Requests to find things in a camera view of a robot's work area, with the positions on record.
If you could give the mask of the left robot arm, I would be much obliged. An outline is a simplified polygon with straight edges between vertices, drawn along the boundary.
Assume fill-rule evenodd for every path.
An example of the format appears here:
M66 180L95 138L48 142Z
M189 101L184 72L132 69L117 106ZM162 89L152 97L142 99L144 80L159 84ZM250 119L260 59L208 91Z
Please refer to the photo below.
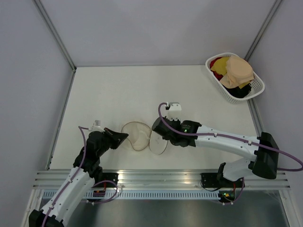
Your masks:
M118 193L115 181L103 178L103 169L99 166L100 157L110 149L117 149L129 136L127 133L115 132L108 128L91 131L86 138L87 128L79 127L83 138L83 147L76 157L68 177L56 194L40 210L33 210L28 218L30 227L65 227L86 192L108 183L116 191L106 203Z

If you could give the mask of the cream mesh laundry bag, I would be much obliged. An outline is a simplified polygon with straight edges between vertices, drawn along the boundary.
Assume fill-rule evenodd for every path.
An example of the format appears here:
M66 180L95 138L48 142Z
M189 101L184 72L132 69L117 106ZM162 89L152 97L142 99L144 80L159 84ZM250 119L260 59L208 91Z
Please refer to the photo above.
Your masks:
M141 152L148 149L155 155L161 155L168 146L168 141L163 140L160 135L152 131L149 125L143 122L128 122L122 127L121 132L128 134L122 143L123 148L127 150Z

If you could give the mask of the beige bra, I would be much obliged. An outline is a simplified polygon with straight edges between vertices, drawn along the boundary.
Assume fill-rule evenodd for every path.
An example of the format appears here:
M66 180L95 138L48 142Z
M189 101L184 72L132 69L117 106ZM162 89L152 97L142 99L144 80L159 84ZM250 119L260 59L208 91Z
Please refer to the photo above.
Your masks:
M244 59L232 55L226 62L227 73L220 83L228 89L236 88L254 79L252 67Z

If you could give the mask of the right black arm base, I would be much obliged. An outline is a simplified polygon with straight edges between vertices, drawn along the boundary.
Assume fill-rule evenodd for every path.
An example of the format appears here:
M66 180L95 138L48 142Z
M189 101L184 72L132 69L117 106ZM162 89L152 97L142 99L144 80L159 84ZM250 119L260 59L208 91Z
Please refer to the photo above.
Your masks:
M241 188L243 184L242 179L236 181L230 181L223 177L222 174L218 173L201 173L201 184L205 189L214 188Z

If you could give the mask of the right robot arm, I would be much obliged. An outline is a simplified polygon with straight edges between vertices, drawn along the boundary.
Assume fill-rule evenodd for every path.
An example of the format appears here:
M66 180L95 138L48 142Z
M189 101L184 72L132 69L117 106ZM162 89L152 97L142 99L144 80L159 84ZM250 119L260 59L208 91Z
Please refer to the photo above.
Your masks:
M174 146L214 148L240 156L237 161L220 164L215 176L221 187L251 175L276 179L278 153L273 149L278 146L269 133L247 137L214 130L194 121L171 121L167 118L158 118L152 131Z

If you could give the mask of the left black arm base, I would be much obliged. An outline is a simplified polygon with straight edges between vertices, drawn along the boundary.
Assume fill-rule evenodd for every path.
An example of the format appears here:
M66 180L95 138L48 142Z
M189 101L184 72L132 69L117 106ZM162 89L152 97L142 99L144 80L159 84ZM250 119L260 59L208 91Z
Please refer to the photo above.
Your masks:
M95 179L93 188L115 188L115 184L118 183L118 173L102 173Z

